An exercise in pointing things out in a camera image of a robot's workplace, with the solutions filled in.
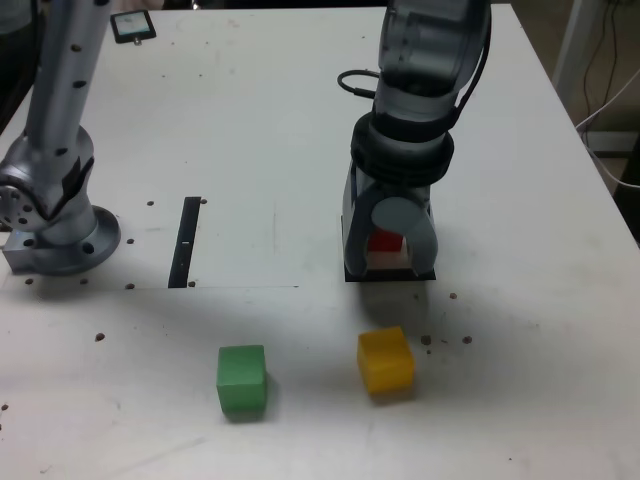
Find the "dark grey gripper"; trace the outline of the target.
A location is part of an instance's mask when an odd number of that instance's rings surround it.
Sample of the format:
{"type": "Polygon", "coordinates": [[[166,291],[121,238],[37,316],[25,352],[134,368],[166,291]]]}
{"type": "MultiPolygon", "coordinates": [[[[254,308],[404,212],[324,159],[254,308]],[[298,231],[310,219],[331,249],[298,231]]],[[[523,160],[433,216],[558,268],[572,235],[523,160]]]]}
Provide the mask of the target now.
{"type": "Polygon", "coordinates": [[[430,187],[391,185],[350,166],[342,204],[342,245],[346,279],[365,279],[368,239],[374,225],[401,235],[415,276],[434,274],[438,254],[430,187]]]}

